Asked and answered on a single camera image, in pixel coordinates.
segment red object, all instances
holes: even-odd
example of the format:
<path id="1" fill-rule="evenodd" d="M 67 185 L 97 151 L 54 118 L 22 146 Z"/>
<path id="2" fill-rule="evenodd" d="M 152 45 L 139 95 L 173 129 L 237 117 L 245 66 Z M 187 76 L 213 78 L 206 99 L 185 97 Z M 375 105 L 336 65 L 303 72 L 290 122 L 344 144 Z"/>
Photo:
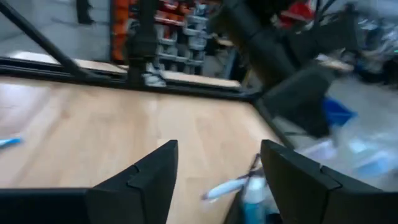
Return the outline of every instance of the red object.
<path id="1" fill-rule="evenodd" d="M 296 2 L 279 17 L 283 27 L 291 27 L 297 21 L 311 21 L 314 12 L 307 3 Z"/>

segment wooden board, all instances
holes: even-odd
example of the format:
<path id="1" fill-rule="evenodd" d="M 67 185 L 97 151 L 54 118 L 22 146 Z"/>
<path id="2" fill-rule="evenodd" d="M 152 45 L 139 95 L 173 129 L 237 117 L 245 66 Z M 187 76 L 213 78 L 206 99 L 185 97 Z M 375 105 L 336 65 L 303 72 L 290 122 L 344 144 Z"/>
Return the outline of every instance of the wooden board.
<path id="1" fill-rule="evenodd" d="M 0 127 L 24 142 L 0 151 L 0 187 L 91 187 L 177 139 L 172 224 L 220 224 L 231 196 L 200 196 L 244 174 L 261 139 L 276 140 L 240 102 L 1 77 L 0 105 L 9 102 Z"/>

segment plastic bottle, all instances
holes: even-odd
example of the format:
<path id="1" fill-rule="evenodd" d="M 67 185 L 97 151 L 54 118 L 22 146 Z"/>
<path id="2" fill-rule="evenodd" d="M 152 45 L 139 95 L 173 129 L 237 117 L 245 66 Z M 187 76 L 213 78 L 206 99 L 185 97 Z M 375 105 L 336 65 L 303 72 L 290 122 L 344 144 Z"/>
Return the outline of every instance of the plastic bottle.
<path id="1" fill-rule="evenodd" d="M 245 224 L 264 224 L 266 217 L 266 180 L 263 177 L 251 177 L 243 195 Z"/>

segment wooden table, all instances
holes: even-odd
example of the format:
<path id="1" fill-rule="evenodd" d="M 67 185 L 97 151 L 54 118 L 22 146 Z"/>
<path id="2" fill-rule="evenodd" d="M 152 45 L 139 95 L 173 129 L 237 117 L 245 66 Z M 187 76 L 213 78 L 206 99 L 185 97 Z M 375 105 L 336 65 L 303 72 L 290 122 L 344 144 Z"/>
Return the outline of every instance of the wooden table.
<path id="1" fill-rule="evenodd" d="M 53 62 L 46 55 L 13 57 Z M 118 70 L 78 60 L 84 67 Z M 236 85 L 167 72 L 170 78 Z M 168 223 L 220 224 L 231 196 L 200 195 L 244 174 L 274 133 L 249 104 L 0 77 L 0 134 L 24 142 L 0 151 L 0 187 L 91 187 L 177 139 L 179 164 Z"/>

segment black metal frame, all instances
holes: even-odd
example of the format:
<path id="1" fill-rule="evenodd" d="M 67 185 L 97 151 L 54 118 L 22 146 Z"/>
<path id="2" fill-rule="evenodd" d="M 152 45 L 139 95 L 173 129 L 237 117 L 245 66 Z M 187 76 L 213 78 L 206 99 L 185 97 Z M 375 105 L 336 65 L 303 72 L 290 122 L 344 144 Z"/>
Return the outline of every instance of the black metal frame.
<path id="1" fill-rule="evenodd" d="M 134 68 L 134 66 L 130 67 L 128 73 L 80 68 L 74 60 L 62 53 L 29 21 L 3 0 L 0 0 L 0 12 L 61 64 L 57 65 L 52 63 L 0 57 L 0 75 L 82 85 L 95 85 L 108 88 L 244 101 L 253 104 L 254 107 L 259 110 L 256 105 L 263 94 L 261 90 L 247 92 L 237 87 L 208 85 L 171 79 L 165 80 L 166 86 L 147 86 L 142 83 L 141 80 L 138 80 L 137 82 L 136 77 L 141 77 L 141 70 L 140 68 Z M 264 109 L 259 110 L 259 112 L 274 130 L 275 134 L 280 138 L 282 143 L 293 149 L 293 145 L 283 135 L 282 131 L 272 122 L 272 118 L 265 115 L 266 112 L 264 113 Z"/>

